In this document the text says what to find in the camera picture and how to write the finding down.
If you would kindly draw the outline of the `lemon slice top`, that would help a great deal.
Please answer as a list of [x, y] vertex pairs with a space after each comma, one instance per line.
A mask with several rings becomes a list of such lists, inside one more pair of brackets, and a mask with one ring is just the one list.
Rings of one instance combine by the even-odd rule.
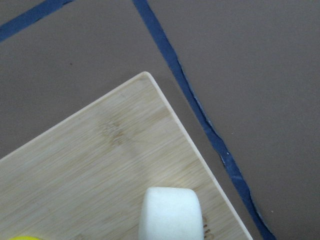
[[38, 237], [29, 236], [29, 235], [20, 235], [10, 238], [9, 240], [41, 240]]

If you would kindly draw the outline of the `bamboo cutting board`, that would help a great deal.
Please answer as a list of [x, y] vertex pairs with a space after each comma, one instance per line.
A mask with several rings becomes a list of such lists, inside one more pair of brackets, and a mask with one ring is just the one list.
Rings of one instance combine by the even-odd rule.
[[136, 240], [149, 187], [195, 191], [205, 239], [251, 239], [160, 87], [142, 72], [1, 159], [0, 237]]

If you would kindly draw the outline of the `white steamed bun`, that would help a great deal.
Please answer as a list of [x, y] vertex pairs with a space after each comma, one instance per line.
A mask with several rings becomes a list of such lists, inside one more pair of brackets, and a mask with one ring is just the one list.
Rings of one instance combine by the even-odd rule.
[[203, 240], [202, 211], [196, 193], [188, 188], [148, 188], [142, 203], [138, 239]]

